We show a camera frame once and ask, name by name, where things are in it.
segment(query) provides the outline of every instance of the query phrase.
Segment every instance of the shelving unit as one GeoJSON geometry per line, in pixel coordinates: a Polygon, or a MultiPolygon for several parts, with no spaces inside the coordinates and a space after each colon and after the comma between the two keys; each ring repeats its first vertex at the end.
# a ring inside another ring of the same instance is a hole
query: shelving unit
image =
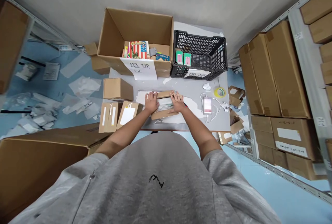
{"type": "MultiPolygon", "coordinates": [[[[330,116],[330,105],[327,98],[325,83],[323,80],[320,64],[322,58],[319,51],[319,44],[313,42],[309,26],[305,25],[302,19],[300,8],[310,0],[299,0],[290,9],[284,12],[280,17],[268,25],[262,32],[267,32],[269,29],[277,25],[282,20],[288,20],[293,34],[295,47],[301,67],[304,85],[307,91],[311,112],[313,115],[317,136],[321,148],[321,154],[324,159],[324,164],[327,171],[330,190],[332,189],[332,167],[329,154],[326,147],[326,139],[332,138],[332,122],[330,116]]],[[[251,126],[251,115],[248,109],[249,123],[251,126]]],[[[266,169],[275,174],[285,178],[289,182],[299,186],[303,190],[315,195],[316,197],[330,203],[332,205],[331,192],[320,191],[294,177],[285,174],[274,166],[271,166],[259,159],[257,143],[255,138],[255,131],[250,129],[250,136],[252,142],[252,155],[249,155],[232,145],[226,144],[227,147],[239,152],[252,161],[260,164],[266,169]]]]}

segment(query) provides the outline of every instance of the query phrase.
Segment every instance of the open cardboard box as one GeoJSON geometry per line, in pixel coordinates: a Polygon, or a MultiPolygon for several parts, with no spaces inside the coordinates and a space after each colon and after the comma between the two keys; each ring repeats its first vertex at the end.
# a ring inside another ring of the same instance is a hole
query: open cardboard box
{"type": "Polygon", "coordinates": [[[173,32],[173,16],[106,8],[97,55],[119,74],[132,76],[120,60],[125,41],[148,41],[149,48],[169,50],[170,61],[155,60],[154,65],[157,77],[170,77],[173,32]]]}
{"type": "Polygon", "coordinates": [[[9,137],[0,143],[0,222],[33,203],[70,165],[93,154],[109,133],[99,123],[9,137]]]}

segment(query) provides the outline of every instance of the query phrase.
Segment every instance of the paper sign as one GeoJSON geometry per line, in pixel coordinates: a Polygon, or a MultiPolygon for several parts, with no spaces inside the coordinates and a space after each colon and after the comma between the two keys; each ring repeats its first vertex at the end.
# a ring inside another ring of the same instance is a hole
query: paper sign
{"type": "Polygon", "coordinates": [[[153,60],[120,58],[124,65],[134,75],[135,80],[157,80],[153,60]]]}
{"type": "Polygon", "coordinates": [[[187,74],[184,77],[186,78],[188,76],[195,76],[195,77],[204,78],[205,76],[209,75],[210,73],[211,72],[209,72],[209,71],[189,68],[189,71],[187,72],[187,74]]]}
{"type": "Polygon", "coordinates": [[[134,114],[135,114],[135,108],[125,107],[120,121],[120,125],[125,125],[130,120],[132,120],[134,118],[134,114]]]}

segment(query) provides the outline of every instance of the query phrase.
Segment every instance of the package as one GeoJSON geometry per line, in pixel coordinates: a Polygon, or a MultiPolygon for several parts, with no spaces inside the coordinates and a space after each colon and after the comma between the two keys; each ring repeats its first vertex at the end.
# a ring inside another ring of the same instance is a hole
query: package
{"type": "Polygon", "coordinates": [[[271,118],[271,123],[278,150],[313,161],[321,159],[316,129],[312,119],[271,118]]]}
{"type": "Polygon", "coordinates": [[[303,21],[305,24],[310,25],[320,18],[332,12],[331,0],[310,0],[301,8],[303,21]]]}
{"type": "Polygon", "coordinates": [[[288,170],[286,153],[279,150],[272,150],[274,164],[288,170]]]}
{"type": "Polygon", "coordinates": [[[325,165],[286,153],[288,170],[310,181],[327,179],[325,165]]]}
{"type": "Polygon", "coordinates": [[[228,93],[229,93],[229,104],[233,105],[235,107],[238,107],[243,98],[246,96],[246,92],[238,87],[230,86],[228,88],[228,93]]]}
{"type": "Polygon", "coordinates": [[[29,17],[5,0],[0,0],[0,94],[4,94],[18,62],[29,17]]]}
{"type": "Polygon", "coordinates": [[[121,75],[131,75],[120,60],[125,41],[149,42],[149,48],[164,45],[170,61],[155,60],[157,77],[170,77],[173,62],[173,17],[138,11],[106,8],[97,55],[121,75]]]}
{"type": "MultiPolygon", "coordinates": [[[[157,94],[158,101],[160,99],[170,98],[170,92],[172,92],[172,91],[158,92],[158,94],[157,94]]],[[[170,116],[174,116],[174,115],[179,114],[179,113],[168,113],[169,111],[170,111],[170,109],[161,110],[161,111],[157,110],[157,111],[155,111],[154,113],[151,114],[151,119],[155,120],[155,119],[170,117],[170,116]]]]}
{"type": "Polygon", "coordinates": [[[232,109],[230,109],[229,118],[230,118],[231,133],[232,134],[235,134],[239,130],[243,129],[243,120],[232,109]]]}
{"type": "Polygon", "coordinates": [[[263,115],[264,111],[262,101],[260,99],[256,76],[252,67],[248,44],[245,44],[243,47],[240,48],[239,55],[243,71],[245,88],[247,91],[247,100],[250,107],[250,113],[252,115],[263,115]]]}
{"type": "Polygon", "coordinates": [[[258,34],[250,41],[249,50],[264,114],[266,116],[280,117],[279,99],[273,78],[265,34],[258,34]]]}
{"type": "Polygon", "coordinates": [[[266,33],[266,40],[282,116],[310,118],[289,23],[281,21],[266,33]]]}
{"type": "Polygon", "coordinates": [[[274,165],[273,149],[258,144],[259,158],[271,165],[274,165]]]}
{"type": "Polygon", "coordinates": [[[321,64],[324,83],[332,86],[332,61],[321,64]]]}
{"type": "Polygon", "coordinates": [[[273,133],[270,117],[251,116],[251,124],[256,131],[273,133]]]}
{"type": "Polygon", "coordinates": [[[121,113],[118,120],[117,129],[120,129],[123,125],[132,120],[143,109],[143,105],[134,102],[124,101],[121,113]]]}
{"type": "Polygon", "coordinates": [[[332,13],[309,26],[314,43],[326,44],[332,41],[332,13]]]}
{"type": "Polygon", "coordinates": [[[332,42],[319,47],[323,63],[332,61],[332,42]]]}
{"type": "Polygon", "coordinates": [[[93,154],[109,136],[98,123],[6,138],[0,143],[0,220],[9,222],[70,165],[93,154]]]}
{"type": "Polygon", "coordinates": [[[122,103],[102,103],[99,123],[99,133],[113,133],[117,130],[122,103]]]}
{"type": "Polygon", "coordinates": [[[273,133],[255,130],[255,136],[256,136],[256,142],[258,144],[264,145],[264,146],[272,148],[274,150],[277,149],[276,143],[274,141],[273,133]]]}
{"type": "Polygon", "coordinates": [[[130,84],[121,78],[104,79],[103,98],[118,102],[123,102],[124,100],[133,101],[133,88],[130,84]]]}

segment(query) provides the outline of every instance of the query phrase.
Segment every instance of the hand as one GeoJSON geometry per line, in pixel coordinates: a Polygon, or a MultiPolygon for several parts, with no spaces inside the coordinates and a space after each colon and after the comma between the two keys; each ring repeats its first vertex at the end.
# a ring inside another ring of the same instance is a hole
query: hand
{"type": "Polygon", "coordinates": [[[159,102],[157,102],[157,92],[149,92],[145,94],[145,108],[150,114],[154,113],[159,106],[159,102]]]}
{"type": "Polygon", "coordinates": [[[176,91],[176,93],[172,91],[170,93],[170,98],[172,99],[174,108],[170,110],[168,113],[181,112],[183,111],[183,109],[186,108],[183,102],[183,96],[180,95],[178,91],[176,91]]]}

